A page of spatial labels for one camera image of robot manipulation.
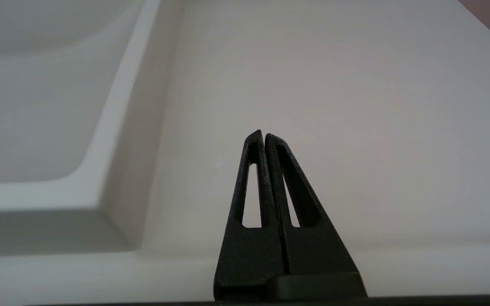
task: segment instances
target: textured black plastic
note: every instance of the textured black plastic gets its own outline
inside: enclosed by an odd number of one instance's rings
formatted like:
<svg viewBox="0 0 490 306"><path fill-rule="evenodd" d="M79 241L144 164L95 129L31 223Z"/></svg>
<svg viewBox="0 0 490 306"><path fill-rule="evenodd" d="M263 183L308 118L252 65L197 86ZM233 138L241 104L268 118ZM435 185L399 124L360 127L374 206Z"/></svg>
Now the textured black plastic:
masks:
<svg viewBox="0 0 490 306"><path fill-rule="evenodd" d="M256 163L262 228L242 225L249 166ZM245 140L214 276L216 300L266 300L267 281L284 274L276 208L262 132Z"/></svg>
<svg viewBox="0 0 490 306"><path fill-rule="evenodd" d="M257 164L262 228L241 225L249 165ZM300 228L290 221L285 183ZM288 145L257 130L245 140L214 278L216 300L366 296L354 265Z"/></svg>

